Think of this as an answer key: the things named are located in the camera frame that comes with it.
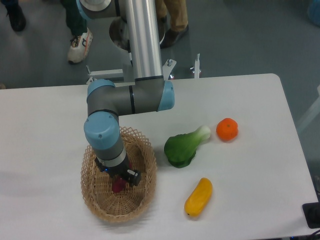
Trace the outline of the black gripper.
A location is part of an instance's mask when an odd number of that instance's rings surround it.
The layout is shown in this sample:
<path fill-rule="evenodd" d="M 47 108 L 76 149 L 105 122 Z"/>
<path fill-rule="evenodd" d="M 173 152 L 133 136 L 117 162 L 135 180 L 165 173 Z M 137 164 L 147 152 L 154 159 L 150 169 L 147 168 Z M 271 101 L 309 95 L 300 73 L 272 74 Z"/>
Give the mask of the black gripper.
<path fill-rule="evenodd" d="M 125 155 L 124 160 L 119 165 L 113 167 L 103 165 L 103 163 L 100 162 L 97 157 L 94 161 L 100 172 L 107 173 L 111 177 L 119 175 L 123 180 L 129 183 L 131 187 L 138 186 L 142 179 L 140 171 L 138 171 L 137 169 L 131 169 L 127 154 Z"/>

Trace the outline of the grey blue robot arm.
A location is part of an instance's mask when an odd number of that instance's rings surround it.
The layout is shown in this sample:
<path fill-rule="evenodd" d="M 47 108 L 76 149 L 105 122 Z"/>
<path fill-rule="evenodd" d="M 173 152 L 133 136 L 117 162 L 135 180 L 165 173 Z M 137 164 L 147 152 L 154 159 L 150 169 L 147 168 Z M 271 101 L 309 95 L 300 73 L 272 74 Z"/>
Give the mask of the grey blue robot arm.
<path fill-rule="evenodd" d="M 134 84 L 115 86 L 97 79 L 87 89 L 84 134 L 99 170 L 138 186 L 141 173 L 132 169 L 120 134 L 119 116 L 159 112 L 175 104 L 173 84 L 164 79 L 156 7 L 153 0 L 126 0 Z"/>

